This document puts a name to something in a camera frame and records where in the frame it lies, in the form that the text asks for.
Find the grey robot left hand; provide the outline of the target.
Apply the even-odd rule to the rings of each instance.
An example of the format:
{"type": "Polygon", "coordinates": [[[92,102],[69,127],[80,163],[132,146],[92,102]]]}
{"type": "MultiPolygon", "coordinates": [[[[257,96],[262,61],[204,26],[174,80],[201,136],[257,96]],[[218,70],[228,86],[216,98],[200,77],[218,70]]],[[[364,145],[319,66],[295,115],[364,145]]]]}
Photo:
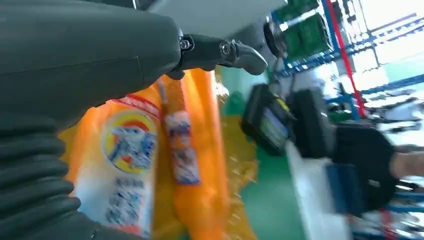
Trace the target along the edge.
{"type": "Polygon", "coordinates": [[[184,34],[167,16],[79,0],[0,3],[0,127],[73,126],[91,107],[167,75],[215,66],[260,75],[265,59],[237,41],[184,34]]]}

